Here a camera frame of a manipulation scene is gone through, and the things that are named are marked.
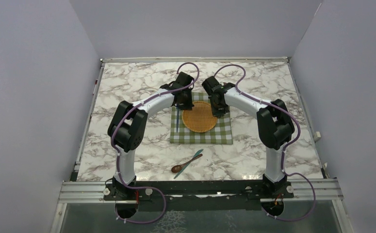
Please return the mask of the teal plastic knife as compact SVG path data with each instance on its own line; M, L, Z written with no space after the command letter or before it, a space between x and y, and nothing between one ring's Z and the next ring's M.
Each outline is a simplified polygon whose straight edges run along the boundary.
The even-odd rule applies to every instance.
M199 155L199 154L202 154L202 152L203 152L203 149L200 149L200 150L198 150L196 153L195 153L195 155L193 156L193 158L195 157L195 156L197 156L197 155ZM189 165L191 164L191 162L188 164L188 165L186 165L183 169L182 169L182 171L180 171L180 172L178 172L178 173L176 173L176 175L174 176L174 179L176 179Z

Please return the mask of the brown handled utensil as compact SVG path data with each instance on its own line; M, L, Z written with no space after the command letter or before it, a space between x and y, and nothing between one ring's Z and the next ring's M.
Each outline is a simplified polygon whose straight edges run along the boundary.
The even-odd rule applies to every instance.
M195 159L200 158L201 156L202 156L202 154L199 154L199 155L195 156L194 158L192 158L191 160L189 160L189 161L187 161L187 162L185 162L185 163L183 163L183 164L173 166L173 167L171 168L171 172L172 172L172 173L178 173L178 172L182 171L182 169L183 169L186 165L188 165L190 162L194 161Z

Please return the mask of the green white checkered cloth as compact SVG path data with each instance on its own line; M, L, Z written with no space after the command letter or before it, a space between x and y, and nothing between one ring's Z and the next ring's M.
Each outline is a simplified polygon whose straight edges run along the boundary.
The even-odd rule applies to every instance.
M232 130L230 113L217 118L216 126L205 133L195 133L186 128L182 122L182 111L180 111L179 132L176 132L176 108L172 107L171 112L171 133L170 143L176 144L221 144L232 145Z

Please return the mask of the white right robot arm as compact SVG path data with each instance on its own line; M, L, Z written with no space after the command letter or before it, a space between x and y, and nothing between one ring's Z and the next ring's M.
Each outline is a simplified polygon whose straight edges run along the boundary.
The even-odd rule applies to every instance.
M267 197L275 197L286 186L283 149L295 132L285 103L280 99L256 100L255 96L239 92L233 83L222 85L214 76L207 78L202 86L208 94L213 116L221 118L229 113L230 107L235 107L257 120L259 139L266 146L262 192Z

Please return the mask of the blue handled utensil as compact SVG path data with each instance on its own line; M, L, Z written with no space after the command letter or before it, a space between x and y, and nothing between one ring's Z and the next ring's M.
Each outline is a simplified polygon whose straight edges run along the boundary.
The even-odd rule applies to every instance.
M176 106L176 132L179 132L180 109Z

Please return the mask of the orange woven plate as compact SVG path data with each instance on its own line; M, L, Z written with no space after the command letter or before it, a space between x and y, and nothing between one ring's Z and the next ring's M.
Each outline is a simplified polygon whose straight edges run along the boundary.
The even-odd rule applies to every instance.
M195 101L191 110L183 111L182 122L190 131L205 133L216 126L217 118L213 116L209 103Z

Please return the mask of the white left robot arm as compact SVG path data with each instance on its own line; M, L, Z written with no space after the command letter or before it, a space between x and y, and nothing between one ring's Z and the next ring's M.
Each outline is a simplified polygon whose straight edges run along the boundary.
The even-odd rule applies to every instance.
M122 199L126 200L134 195L135 150L143 140L148 118L171 106L182 106L191 110L191 86L196 81L197 78L180 72L175 81L160 86L158 91L148 98L133 103L125 100L119 103L108 127L108 136L116 151L113 187Z

